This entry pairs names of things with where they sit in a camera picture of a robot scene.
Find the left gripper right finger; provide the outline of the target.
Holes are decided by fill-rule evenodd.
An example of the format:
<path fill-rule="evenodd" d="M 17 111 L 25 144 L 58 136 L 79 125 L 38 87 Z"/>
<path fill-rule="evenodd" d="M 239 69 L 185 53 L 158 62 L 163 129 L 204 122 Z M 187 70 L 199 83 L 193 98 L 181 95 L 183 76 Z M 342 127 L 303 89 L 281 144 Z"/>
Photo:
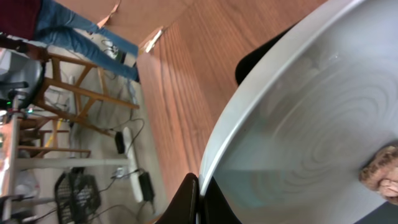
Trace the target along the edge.
<path fill-rule="evenodd" d="M 205 195 L 200 198 L 198 214 L 202 224 L 241 224 L 214 177 L 211 178 Z"/>

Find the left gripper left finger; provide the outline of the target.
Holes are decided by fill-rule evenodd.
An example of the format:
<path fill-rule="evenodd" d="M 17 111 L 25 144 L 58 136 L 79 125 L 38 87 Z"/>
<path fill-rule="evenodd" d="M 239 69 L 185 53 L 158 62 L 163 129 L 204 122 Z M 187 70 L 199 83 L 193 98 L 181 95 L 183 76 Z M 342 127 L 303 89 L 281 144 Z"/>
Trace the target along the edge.
<path fill-rule="evenodd" d="M 188 173 L 156 224 L 195 224 L 199 196 L 198 177 Z"/>

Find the grey round plate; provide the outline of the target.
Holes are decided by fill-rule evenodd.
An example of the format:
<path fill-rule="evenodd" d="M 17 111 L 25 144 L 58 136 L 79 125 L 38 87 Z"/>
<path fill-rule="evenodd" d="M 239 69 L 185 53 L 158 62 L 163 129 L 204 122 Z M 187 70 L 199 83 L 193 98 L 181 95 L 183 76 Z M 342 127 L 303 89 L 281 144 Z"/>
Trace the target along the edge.
<path fill-rule="evenodd" d="M 397 144 L 397 1 L 327 1 L 254 66 L 201 161 L 241 223 L 396 223 L 359 181 Z"/>

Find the brown food scrap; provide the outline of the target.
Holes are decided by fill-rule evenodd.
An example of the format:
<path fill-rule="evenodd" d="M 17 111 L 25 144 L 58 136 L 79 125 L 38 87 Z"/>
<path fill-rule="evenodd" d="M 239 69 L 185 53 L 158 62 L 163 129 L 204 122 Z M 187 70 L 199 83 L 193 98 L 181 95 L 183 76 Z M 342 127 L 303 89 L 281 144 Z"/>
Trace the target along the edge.
<path fill-rule="evenodd" d="M 397 146 L 382 148 L 359 173 L 359 181 L 387 202 L 397 205 Z"/>

